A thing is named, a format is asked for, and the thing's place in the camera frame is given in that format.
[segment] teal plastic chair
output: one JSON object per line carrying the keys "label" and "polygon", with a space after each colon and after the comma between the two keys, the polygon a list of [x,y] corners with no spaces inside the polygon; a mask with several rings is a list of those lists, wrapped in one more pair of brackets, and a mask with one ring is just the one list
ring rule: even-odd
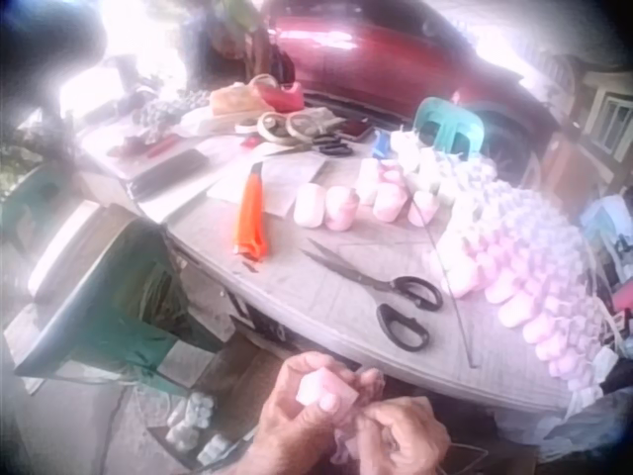
{"label": "teal plastic chair", "polygon": [[457,134],[461,134],[469,142],[467,157],[481,151],[486,133],[484,123],[476,114],[443,99],[429,97],[419,105],[413,129],[420,131],[429,122],[439,126],[433,142],[435,149],[450,153]]}
{"label": "teal plastic chair", "polygon": [[[52,231],[59,196],[70,190],[70,172],[55,163],[44,163],[27,174],[0,206],[0,232],[25,259],[32,259],[36,243]],[[32,236],[23,242],[18,226],[25,217],[32,222]]]}
{"label": "teal plastic chair", "polygon": [[[187,388],[159,371],[179,338],[158,324],[176,330],[193,320],[168,252],[159,226],[142,218],[129,221],[69,292],[62,288],[63,295],[36,304],[42,335],[15,361],[15,374],[86,382],[64,372],[66,363],[76,362],[121,374],[123,382],[187,395]],[[211,352],[222,347],[193,332],[186,336],[198,347]]]}

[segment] cloth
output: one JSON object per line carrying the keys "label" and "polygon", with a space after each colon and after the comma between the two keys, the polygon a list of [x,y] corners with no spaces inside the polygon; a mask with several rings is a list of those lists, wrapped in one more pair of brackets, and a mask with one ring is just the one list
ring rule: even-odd
{"label": "cloth", "polygon": [[[361,374],[364,368],[356,371]],[[358,399],[354,403],[352,410],[347,414],[339,427],[334,431],[334,439],[336,440],[336,452],[330,458],[330,462],[334,465],[342,465],[350,460],[358,459],[358,450],[356,449],[356,424],[354,419],[360,410],[365,406],[380,401],[383,398],[383,390],[385,389],[385,377],[380,374],[380,378],[369,387],[354,387],[358,391]]]}

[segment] white paper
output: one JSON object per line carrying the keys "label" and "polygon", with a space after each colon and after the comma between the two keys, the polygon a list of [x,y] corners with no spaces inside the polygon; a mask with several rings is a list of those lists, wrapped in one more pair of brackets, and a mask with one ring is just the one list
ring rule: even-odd
{"label": "white paper", "polygon": [[196,196],[222,179],[223,171],[232,163],[244,160],[240,137],[214,137],[201,142],[196,150],[209,158],[209,165],[189,178],[154,195],[146,201],[138,202],[143,213],[156,223],[164,223],[169,216],[185,206]]}
{"label": "white paper", "polygon": [[[230,175],[214,185],[207,196],[239,204],[250,169],[261,159],[253,155],[251,160],[232,170]],[[285,218],[295,203],[299,188],[312,181],[325,164],[325,157],[313,152],[301,152],[266,157],[263,162],[264,211]]]}

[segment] black scissors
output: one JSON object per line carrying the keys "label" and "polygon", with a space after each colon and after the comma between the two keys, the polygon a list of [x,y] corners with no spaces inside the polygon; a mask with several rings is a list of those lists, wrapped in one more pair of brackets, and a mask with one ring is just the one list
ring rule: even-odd
{"label": "black scissors", "polygon": [[[306,250],[304,250],[303,253],[314,262],[322,265],[332,272],[336,272],[341,277],[344,277],[353,282],[358,282],[361,285],[370,287],[379,292],[390,292],[398,294],[412,301],[416,307],[422,310],[437,312],[439,309],[442,308],[442,305],[444,305],[444,300],[442,299],[442,294],[439,289],[424,279],[412,276],[404,276],[387,282],[376,280],[356,270],[353,265],[349,264],[336,252],[329,250],[327,247],[319,244],[318,242],[315,242],[312,239],[309,239],[309,241],[313,244],[314,247],[318,249],[318,251],[322,255],[317,255]],[[421,286],[430,291],[434,297],[434,301],[430,301],[415,293],[413,290],[415,286]],[[376,314],[383,333],[398,347],[406,351],[414,352],[419,351],[428,345],[430,341],[430,334],[428,333],[426,328],[423,327],[416,319],[405,317],[403,314],[401,314],[388,304],[380,304],[376,309]],[[391,328],[393,322],[396,322],[403,327],[411,330],[413,333],[417,334],[420,337],[420,343],[408,344],[399,339],[398,336],[394,334]]]}

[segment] red car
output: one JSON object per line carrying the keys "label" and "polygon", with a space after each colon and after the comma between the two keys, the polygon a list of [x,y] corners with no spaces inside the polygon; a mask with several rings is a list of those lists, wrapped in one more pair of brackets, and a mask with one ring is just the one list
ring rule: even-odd
{"label": "red car", "polygon": [[273,43],[308,90],[404,122],[425,97],[452,99],[484,120],[483,152],[510,181],[558,128],[520,77],[480,59],[418,0],[271,0],[266,13]]}

